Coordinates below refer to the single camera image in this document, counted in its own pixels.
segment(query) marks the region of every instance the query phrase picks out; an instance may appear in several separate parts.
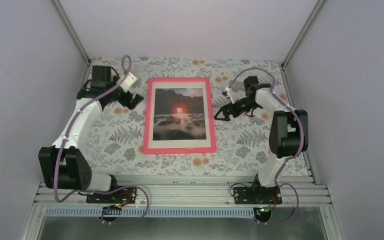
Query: black mounting plate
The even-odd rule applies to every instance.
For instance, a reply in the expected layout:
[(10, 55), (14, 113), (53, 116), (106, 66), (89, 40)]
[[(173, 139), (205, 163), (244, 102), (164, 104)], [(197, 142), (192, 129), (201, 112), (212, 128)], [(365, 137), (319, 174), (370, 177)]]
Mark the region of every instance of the black mounting plate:
[(123, 203), (123, 201), (126, 200), (126, 195), (122, 193), (129, 193), (130, 196), (134, 194), (130, 198), (130, 201), (128, 201), (127, 204), (134, 204), (136, 201), (136, 195), (138, 194), (138, 190), (135, 187), (128, 187), (123, 190), (117, 191), (113, 194), (103, 195), (98, 193), (93, 193), (90, 195), (87, 195), (86, 203), (88, 204), (118, 204)]
[(282, 195), (278, 197), (280, 193), (281, 190), (278, 186), (264, 187), (264, 191), (260, 191), (258, 196), (253, 193), (251, 187), (236, 186), (233, 188), (234, 203), (237, 205), (272, 205), (272, 196), (276, 200), (276, 204), (279, 205), (282, 204)]

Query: gray floor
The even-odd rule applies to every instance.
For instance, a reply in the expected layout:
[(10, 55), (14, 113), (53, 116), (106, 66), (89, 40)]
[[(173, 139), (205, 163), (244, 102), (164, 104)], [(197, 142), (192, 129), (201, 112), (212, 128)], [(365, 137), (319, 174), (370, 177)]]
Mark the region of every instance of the gray floor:
[[(283, 220), (291, 212), (291, 208), (275, 209), (270, 221)], [(97, 217), (47, 217), (39, 239), (324, 240), (326, 237), (319, 208), (301, 207), (290, 222), (275, 226), (257, 225), (251, 219), (241, 218), (144, 218), (123, 226), (102, 224)]]

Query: floral pattern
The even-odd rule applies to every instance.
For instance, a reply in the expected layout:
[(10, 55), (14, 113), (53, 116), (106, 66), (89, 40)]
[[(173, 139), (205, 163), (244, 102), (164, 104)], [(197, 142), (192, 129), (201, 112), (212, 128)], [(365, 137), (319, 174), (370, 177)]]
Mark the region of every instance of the floral pattern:
[[(123, 74), (120, 57), (98, 57), (93, 65), (111, 65)], [(230, 122), (215, 121), (217, 152), (198, 154), (143, 154), (146, 97), (149, 78), (209, 77), (213, 112), (229, 102), (222, 92), (244, 69), (264, 68), (276, 80), (274, 90), (288, 100), (280, 64), (264, 60), (150, 58), (133, 59), (131, 72), (139, 80), (131, 87), (134, 94), (145, 97), (129, 110), (118, 102), (105, 107), (93, 124), (83, 155), (90, 166), (100, 172), (115, 175), (172, 175), (172, 176), (254, 176), (264, 168), (269, 149), (271, 116), (256, 109), (254, 117), (241, 115)], [(245, 96), (242, 80), (258, 76), (260, 82), (270, 78), (258, 70), (244, 73), (232, 90), (239, 98)], [(306, 176), (307, 167), (302, 155), (291, 160), (284, 176)]]

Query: picture frame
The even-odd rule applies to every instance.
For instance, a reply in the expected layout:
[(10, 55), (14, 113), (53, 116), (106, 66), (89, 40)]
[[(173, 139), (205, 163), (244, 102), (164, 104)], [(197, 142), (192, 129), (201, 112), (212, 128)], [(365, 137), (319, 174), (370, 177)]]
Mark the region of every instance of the picture frame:
[(215, 153), (208, 77), (148, 80), (144, 154)]

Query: white panel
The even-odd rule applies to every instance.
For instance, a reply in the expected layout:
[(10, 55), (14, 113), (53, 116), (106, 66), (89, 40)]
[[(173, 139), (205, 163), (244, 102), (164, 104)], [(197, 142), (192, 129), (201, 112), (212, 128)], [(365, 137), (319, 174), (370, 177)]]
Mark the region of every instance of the white panel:
[(0, 0), (0, 240), (20, 237), (39, 149), (64, 128), (84, 70), (50, 1)]
[(384, 239), (384, 1), (326, 1), (287, 73), (345, 238)]
[(282, 62), (317, 0), (60, 0), (89, 57)]

